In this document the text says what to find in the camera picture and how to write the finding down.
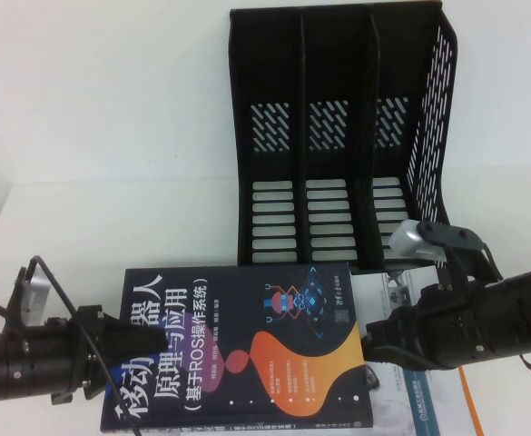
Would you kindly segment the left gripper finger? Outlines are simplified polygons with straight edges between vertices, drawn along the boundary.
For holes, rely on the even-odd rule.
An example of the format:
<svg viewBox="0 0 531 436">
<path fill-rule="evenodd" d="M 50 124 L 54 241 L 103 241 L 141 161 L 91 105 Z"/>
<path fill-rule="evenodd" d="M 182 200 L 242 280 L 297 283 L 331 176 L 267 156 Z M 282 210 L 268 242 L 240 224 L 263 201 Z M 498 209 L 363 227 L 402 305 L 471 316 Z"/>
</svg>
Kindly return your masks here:
<svg viewBox="0 0 531 436">
<path fill-rule="evenodd" d="M 166 336 L 164 330 L 159 327 L 104 317 L 97 347 L 107 362 L 127 362 L 130 359 L 164 352 Z"/>
</svg>

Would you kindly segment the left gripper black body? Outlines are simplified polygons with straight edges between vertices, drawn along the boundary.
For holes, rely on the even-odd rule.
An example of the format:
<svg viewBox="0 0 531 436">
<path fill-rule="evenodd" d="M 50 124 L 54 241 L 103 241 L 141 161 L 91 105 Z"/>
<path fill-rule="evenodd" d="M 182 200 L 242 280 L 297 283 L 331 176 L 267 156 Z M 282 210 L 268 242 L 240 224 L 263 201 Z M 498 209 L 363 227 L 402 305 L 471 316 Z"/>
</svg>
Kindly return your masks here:
<svg viewBox="0 0 531 436">
<path fill-rule="evenodd" d="M 66 386 L 51 393 L 51 403 L 70 403 L 74 393 L 82 389 L 86 400 L 92 400 L 105 390 L 103 331 L 105 318 L 101 305 L 80 306 L 70 320 L 48 319 L 55 327 L 58 341 L 64 345 L 69 369 L 65 372 Z"/>
</svg>

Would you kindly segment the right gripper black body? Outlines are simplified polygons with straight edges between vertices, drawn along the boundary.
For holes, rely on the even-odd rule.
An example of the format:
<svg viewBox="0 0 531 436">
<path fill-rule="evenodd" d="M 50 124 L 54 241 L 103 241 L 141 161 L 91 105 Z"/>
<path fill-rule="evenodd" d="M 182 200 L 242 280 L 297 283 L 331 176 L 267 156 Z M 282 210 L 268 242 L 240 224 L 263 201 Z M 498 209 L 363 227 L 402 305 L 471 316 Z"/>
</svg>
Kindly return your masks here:
<svg viewBox="0 0 531 436">
<path fill-rule="evenodd" d="M 464 296 L 440 284 L 423 288 L 418 301 L 395 310 L 398 357 L 408 370 L 450 370 L 477 362 L 475 317 Z"/>
</svg>

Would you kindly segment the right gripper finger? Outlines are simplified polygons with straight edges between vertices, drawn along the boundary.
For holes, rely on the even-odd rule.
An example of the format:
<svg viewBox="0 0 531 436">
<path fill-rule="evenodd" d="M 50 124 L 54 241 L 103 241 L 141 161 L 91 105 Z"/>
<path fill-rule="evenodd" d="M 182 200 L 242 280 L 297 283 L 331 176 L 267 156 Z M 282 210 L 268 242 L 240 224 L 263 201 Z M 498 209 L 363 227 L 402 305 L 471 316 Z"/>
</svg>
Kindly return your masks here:
<svg viewBox="0 0 531 436">
<path fill-rule="evenodd" d="M 431 361 L 423 356 L 396 346 L 367 348 L 367 360 L 370 362 L 392 363 L 406 370 L 430 370 Z"/>
<path fill-rule="evenodd" d="M 390 316 L 387 319 L 366 324 L 364 343 L 367 348 L 399 346 L 402 338 L 402 323 L 399 317 Z"/>
</svg>

